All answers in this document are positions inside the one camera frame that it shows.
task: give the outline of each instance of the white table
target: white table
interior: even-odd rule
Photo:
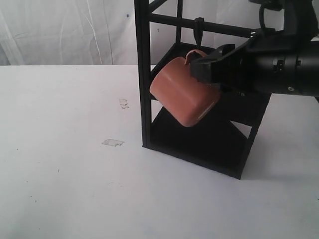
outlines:
[[[1,239],[319,238],[314,98],[272,97],[239,181],[141,147],[136,66],[0,75]]]

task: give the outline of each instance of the black frame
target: black frame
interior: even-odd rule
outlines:
[[[182,18],[183,0],[177,0],[176,17],[154,14],[167,0],[135,0],[143,147],[241,178],[249,152],[267,108],[270,94],[224,94],[219,103],[196,126],[181,126],[162,108],[152,122],[149,89],[156,74],[171,59],[185,56],[195,45],[181,42],[181,29],[194,29],[194,20]],[[151,71],[150,22],[176,26],[176,41]],[[253,29],[205,22],[203,30],[249,38]],[[214,49],[202,47],[206,53]],[[245,137],[230,121],[251,126]]]

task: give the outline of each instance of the orange mug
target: orange mug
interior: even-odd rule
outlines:
[[[217,87],[191,76],[189,56],[194,51],[206,56],[200,50],[192,50],[186,59],[173,59],[156,75],[150,87],[150,93],[185,127],[196,125],[220,98]]]

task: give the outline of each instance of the white wall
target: white wall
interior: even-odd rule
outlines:
[[[177,0],[156,12],[176,15]],[[258,28],[259,5],[248,0],[184,0],[185,18]],[[0,0],[0,44],[12,65],[136,64],[133,0]],[[283,12],[266,11],[266,24],[283,26]],[[175,27],[151,24],[152,63],[171,47]],[[192,30],[182,40],[194,43]],[[204,34],[217,47],[244,38]]]

